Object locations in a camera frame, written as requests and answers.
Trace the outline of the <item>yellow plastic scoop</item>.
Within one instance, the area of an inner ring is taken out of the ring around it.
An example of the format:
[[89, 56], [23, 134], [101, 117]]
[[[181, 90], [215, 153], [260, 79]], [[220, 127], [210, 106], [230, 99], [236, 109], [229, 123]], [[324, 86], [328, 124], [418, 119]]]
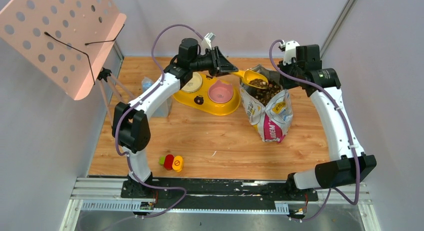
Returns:
[[264, 75], [250, 69], [239, 70], [231, 74], [238, 77], [243, 84], [253, 88], [266, 89], [269, 86], [268, 79]]

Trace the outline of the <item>pet food bag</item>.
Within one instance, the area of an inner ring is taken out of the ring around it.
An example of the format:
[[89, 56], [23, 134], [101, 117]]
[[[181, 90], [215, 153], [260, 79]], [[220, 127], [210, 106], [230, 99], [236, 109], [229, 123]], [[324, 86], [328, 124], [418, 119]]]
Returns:
[[262, 65], [250, 69], [265, 76], [266, 89], [258, 89], [239, 82], [241, 103], [251, 126], [263, 142], [281, 143], [289, 132], [293, 120], [291, 96], [280, 84], [281, 74]]

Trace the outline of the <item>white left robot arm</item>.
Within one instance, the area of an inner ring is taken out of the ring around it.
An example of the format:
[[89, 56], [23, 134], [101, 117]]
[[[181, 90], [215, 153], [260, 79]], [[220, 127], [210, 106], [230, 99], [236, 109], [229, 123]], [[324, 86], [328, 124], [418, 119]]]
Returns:
[[147, 161], [146, 147], [151, 139], [149, 120], [153, 113], [172, 95], [180, 91], [195, 72], [207, 71], [212, 77], [226, 76], [238, 71], [218, 46], [205, 48], [201, 53], [199, 42], [184, 38], [177, 54], [166, 67], [160, 67], [158, 80], [129, 103], [119, 102], [114, 108], [112, 135], [119, 156], [125, 157], [129, 177], [136, 181], [134, 191], [140, 197], [149, 197], [153, 189], [152, 172]]

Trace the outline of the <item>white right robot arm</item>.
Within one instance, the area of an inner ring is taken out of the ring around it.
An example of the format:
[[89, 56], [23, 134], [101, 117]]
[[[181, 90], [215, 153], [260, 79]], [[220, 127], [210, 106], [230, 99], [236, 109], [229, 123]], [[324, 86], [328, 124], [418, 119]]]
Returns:
[[367, 155], [351, 127], [345, 111], [341, 82], [333, 68], [323, 68], [317, 44], [280, 43], [284, 53], [278, 63], [286, 89], [301, 87], [312, 101], [328, 144], [329, 162], [289, 175], [286, 195], [298, 200], [306, 189], [328, 189], [361, 183], [376, 167], [374, 155]]

